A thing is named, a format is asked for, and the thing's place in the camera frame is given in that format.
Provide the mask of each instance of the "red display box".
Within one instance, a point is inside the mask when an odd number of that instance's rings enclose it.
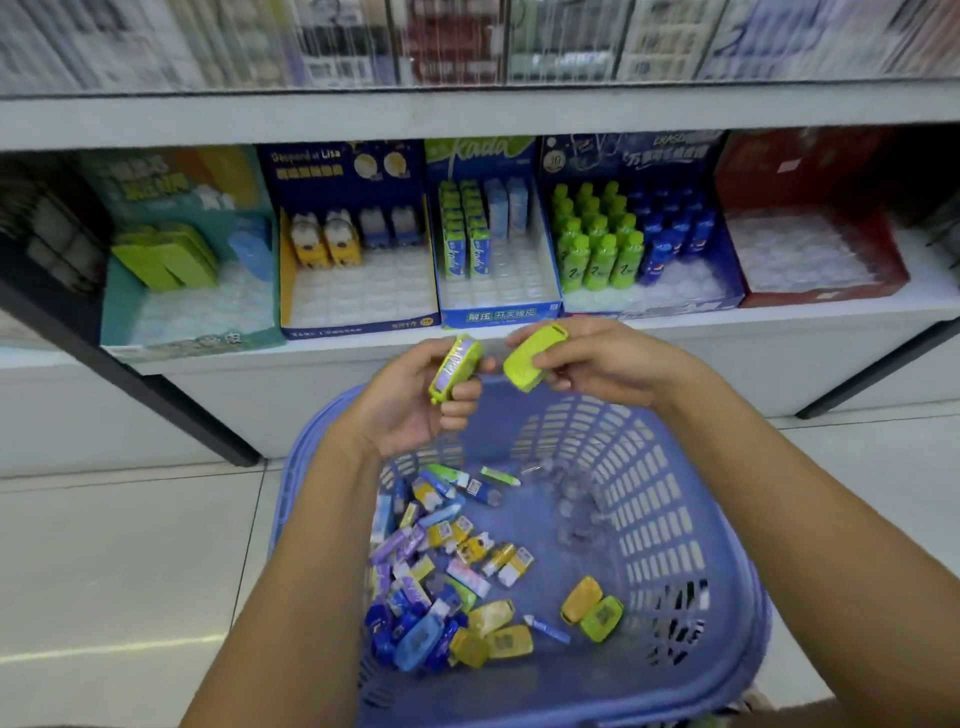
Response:
[[[814,213],[863,263],[874,282],[818,285],[804,291],[751,288],[741,307],[881,298],[909,280],[890,224],[867,184],[867,165],[891,138],[884,127],[780,129],[731,134],[717,163],[715,183],[737,247],[738,218]],[[784,239],[789,246],[791,240]]]

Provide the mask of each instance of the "hand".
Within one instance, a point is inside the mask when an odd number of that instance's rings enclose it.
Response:
[[[507,337],[519,346],[549,321],[532,324]],[[631,407],[651,407],[659,394],[699,360],[665,341],[618,321],[596,317],[560,321],[570,338],[534,357],[534,366],[548,370],[546,381],[556,392],[574,390],[600,400]]]
[[[343,414],[343,424],[382,458],[411,452],[441,432],[466,427],[483,388],[479,378],[472,376],[455,386],[453,399],[440,405],[430,401],[427,391],[453,342],[453,336],[427,339],[392,359]],[[494,368],[493,357],[487,356],[478,371],[489,373]]]

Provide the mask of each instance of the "blue packaging box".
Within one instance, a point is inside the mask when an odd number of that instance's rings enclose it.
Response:
[[[421,141],[265,144],[257,151],[279,208],[280,326],[288,339],[440,322]],[[290,236],[294,215],[313,213],[323,221],[329,210],[346,209],[363,240],[360,212],[374,206],[387,222],[391,250],[365,250],[364,264],[354,268],[305,271],[299,266]],[[394,229],[390,214],[407,206],[420,228],[412,246]],[[364,242],[378,248],[382,241]]]
[[[517,293],[511,295],[514,301],[502,301],[492,305],[463,304],[466,299],[475,301],[482,296],[477,294],[477,282],[481,287],[493,286],[492,276],[482,276],[466,280],[450,280],[444,276],[441,261],[437,268],[437,290],[440,299],[440,316],[447,328],[472,328],[500,326],[503,324],[528,324],[543,319],[557,318],[560,313],[560,277],[557,262],[553,255],[553,246],[548,237],[546,207],[543,204],[536,180],[533,177],[533,160],[537,150],[537,138],[533,136],[492,136],[464,139],[427,139],[424,141],[427,169],[427,198],[430,206],[431,237],[442,246],[443,233],[440,221],[440,199],[438,185],[442,180],[474,179],[481,184],[484,180],[499,179],[506,184],[510,177],[522,177],[529,192],[528,229],[520,238],[506,241],[492,241],[492,257],[497,246],[530,246],[528,251],[536,261],[536,273],[541,282],[541,295],[524,300],[522,290],[523,277],[516,275]],[[508,284],[497,291],[509,288],[514,282],[513,276],[505,279]]]
[[[668,288],[646,295],[637,288],[638,283],[624,291],[608,288],[593,293],[581,290],[564,295],[561,315],[638,319],[736,308],[740,304],[745,295],[740,266],[723,214],[719,211],[712,179],[713,166],[724,139],[725,132],[717,130],[568,134],[543,138],[539,171],[543,199],[549,198],[559,182],[570,185],[572,196],[579,182],[615,180],[620,182],[624,194],[636,188],[692,188],[702,192],[708,204],[718,210],[710,244],[700,256],[708,266],[705,275],[712,276],[715,282],[711,286],[713,294],[702,296],[697,293],[692,299],[684,300],[682,283],[678,286],[680,293],[672,297],[660,295]],[[547,235],[553,245],[549,229]],[[701,264],[694,259],[672,261],[667,267]],[[677,268],[672,274],[686,270]],[[648,290],[653,291],[659,285],[660,282],[655,283]]]

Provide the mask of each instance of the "display box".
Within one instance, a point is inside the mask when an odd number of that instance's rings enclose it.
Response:
[[[79,155],[119,231],[188,227],[217,263],[215,285],[157,291],[112,255],[101,324],[105,350],[133,363],[283,344],[276,220],[252,147]],[[267,279],[258,278],[234,248],[236,232],[251,226],[260,230],[255,252]]]
[[[424,141],[435,241],[440,314],[447,328],[528,324],[560,313],[560,280],[547,232],[545,208],[532,174],[534,136],[490,136]],[[443,180],[525,180],[529,196],[523,235],[492,242],[491,271],[450,278],[443,263],[444,236],[437,189]]]
[[[280,210],[284,335],[343,336],[440,322],[422,142],[271,144],[258,151]],[[357,228],[362,264],[318,269],[299,264],[293,225],[311,216],[323,225],[337,210],[345,210]],[[401,210],[415,215],[415,238],[395,224]],[[385,226],[377,228],[375,240],[364,224],[369,215]]]
[[[715,182],[744,275],[745,307],[880,298],[909,274],[870,194],[882,127],[731,135]]]
[[[549,199],[563,182],[570,195],[582,182],[618,182],[623,192],[691,189],[716,209],[712,236],[704,252],[665,265],[652,285],[564,293],[564,316],[597,315],[617,319],[671,316],[735,308],[743,298],[739,265],[710,173],[724,132],[649,132],[551,135],[540,152],[540,193]],[[642,220],[638,216],[637,228]],[[547,228],[551,248],[553,235]]]

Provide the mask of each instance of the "green bottle-shaped eraser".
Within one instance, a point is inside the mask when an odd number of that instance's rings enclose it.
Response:
[[[577,235],[570,242],[560,269],[560,286],[564,293],[580,290],[589,260],[590,241],[586,235]]]
[[[554,237],[560,237],[564,234],[564,225],[571,217],[573,217],[573,200],[564,197],[553,208],[553,222],[550,229],[553,231]]]
[[[590,223],[593,221],[597,215],[600,214],[600,198],[599,197],[589,197],[584,200],[583,204],[580,205],[580,219],[584,221],[584,225],[589,230]]]
[[[607,219],[610,220],[611,230],[615,230],[620,218],[627,213],[627,198],[624,195],[617,195],[610,204],[607,205]]]
[[[593,197],[593,182],[584,182],[577,190],[577,202],[581,203],[588,197]]]
[[[610,273],[616,262],[616,235],[609,232],[600,238],[600,244],[592,249],[584,287],[590,291],[602,291],[610,282]]]
[[[613,272],[610,274],[610,285],[614,288],[630,288],[636,280],[636,270],[643,259],[643,233],[629,233],[618,247],[620,253],[617,254]]]
[[[616,234],[616,247],[622,248],[624,243],[627,242],[627,236],[635,230],[636,215],[634,215],[632,212],[628,212],[621,216],[619,225],[613,229],[614,234]]]
[[[607,216],[597,215],[593,218],[590,226],[587,228],[587,237],[590,239],[590,249],[596,250],[600,245],[600,240],[609,231],[607,230]]]
[[[581,234],[580,218],[571,217],[564,223],[564,231],[557,238],[557,261],[563,261],[564,257],[570,251],[570,244],[574,238]]]
[[[603,201],[603,209],[606,210],[610,206],[613,198],[616,197],[619,192],[619,182],[607,182],[607,184],[604,185],[603,194],[600,195],[600,199]]]
[[[553,196],[550,198],[550,207],[551,209],[557,209],[557,203],[560,200],[568,200],[569,190],[566,188],[566,185],[561,182],[556,187],[553,188]]]

